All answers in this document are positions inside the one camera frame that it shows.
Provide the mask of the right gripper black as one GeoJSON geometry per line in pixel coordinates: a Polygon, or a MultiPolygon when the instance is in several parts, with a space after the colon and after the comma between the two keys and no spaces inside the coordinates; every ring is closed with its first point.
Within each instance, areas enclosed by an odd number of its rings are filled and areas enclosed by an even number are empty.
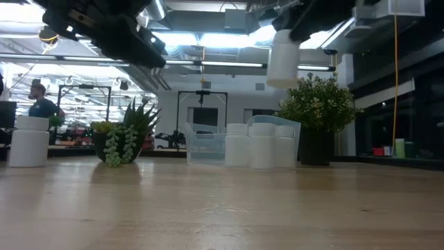
{"type": "Polygon", "coordinates": [[[294,42],[304,42],[310,35],[330,30],[351,16],[355,0],[302,0],[302,5],[287,6],[277,10],[272,21],[276,31],[291,29],[294,42]]]}

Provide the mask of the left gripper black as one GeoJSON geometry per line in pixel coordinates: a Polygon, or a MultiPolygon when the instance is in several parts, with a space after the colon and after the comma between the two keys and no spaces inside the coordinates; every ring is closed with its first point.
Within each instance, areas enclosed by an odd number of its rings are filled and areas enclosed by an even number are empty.
{"type": "Polygon", "coordinates": [[[149,0],[41,0],[42,21],[64,38],[89,37],[112,59],[163,68],[159,53],[165,43],[146,28],[136,29],[136,16],[148,5],[149,0]]]}

